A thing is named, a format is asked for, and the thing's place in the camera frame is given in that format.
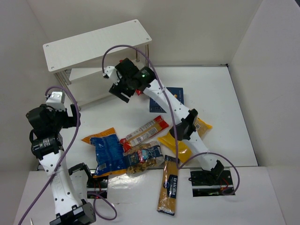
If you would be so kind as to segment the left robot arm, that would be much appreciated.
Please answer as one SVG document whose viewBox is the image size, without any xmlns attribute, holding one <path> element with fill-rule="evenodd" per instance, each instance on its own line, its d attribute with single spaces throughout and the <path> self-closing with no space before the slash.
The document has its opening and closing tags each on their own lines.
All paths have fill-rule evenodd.
<svg viewBox="0 0 300 225">
<path fill-rule="evenodd" d="M 39 160 L 50 179 L 56 218 L 51 225 L 90 225 L 96 221 L 95 211 L 87 201 L 86 185 L 91 177 L 85 163 L 67 168 L 63 157 L 63 128 L 79 127 L 75 105 L 71 105 L 72 116 L 66 109 L 59 111 L 41 104 L 26 114 L 33 127 L 30 132 L 31 152 Z"/>
</svg>

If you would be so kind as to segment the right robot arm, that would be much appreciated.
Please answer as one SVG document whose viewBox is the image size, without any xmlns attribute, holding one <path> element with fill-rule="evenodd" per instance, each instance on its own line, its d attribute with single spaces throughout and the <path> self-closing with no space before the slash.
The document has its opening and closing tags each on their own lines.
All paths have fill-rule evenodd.
<svg viewBox="0 0 300 225">
<path fill-rule="evenodd" d="M 143 67 L 139 69 L 128 58 L 116 66 L 103 67 L 103 77 L 112 82 L 109 92 L 128 103 L 136 90 L 152 98 L 166 113 L 171 116 L 173 127 L 171 136 L 175 141 L 184 142 L 192 151 L 192 157 L 197 158 L 204 171 L 203 182 L 215 185 L 224 170 L 223 164 L 216 159 L 215 153 L 209 153 L 195 126 L 198 118 L 196 109 L 184 106 L 161 83 L 155 69 Z"/>
</svg>

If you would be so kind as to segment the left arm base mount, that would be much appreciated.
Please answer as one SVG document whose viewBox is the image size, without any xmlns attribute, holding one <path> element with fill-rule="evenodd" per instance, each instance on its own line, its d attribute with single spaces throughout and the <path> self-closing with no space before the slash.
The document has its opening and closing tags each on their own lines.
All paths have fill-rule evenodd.
<svg viewBox="0 0 300 225">
<path fill-rule="evenodd" d="M 84 199 L 98 198 L 90 192 L 101 195 L 103 198 L 107 198 L 108 176 L 95 177 L 92 173 L 91 176 L 79 175 L 79 196 Z"/>
</svg>

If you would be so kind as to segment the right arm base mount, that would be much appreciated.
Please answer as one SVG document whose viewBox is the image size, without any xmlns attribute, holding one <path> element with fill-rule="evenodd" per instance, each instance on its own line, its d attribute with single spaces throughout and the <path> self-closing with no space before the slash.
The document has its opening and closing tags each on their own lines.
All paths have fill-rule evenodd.
<svg viewBox="0 0 300 225">
<path fill-rule="evenodd" d="M 213 182 L 206 178 L 203 170 L 190 170 L 188 180 L 192 185 L 193 197 L 228 195 L 234 191 L 233 180 L 229 169 L 223 170 L 220 177 Z"/>
</svg>

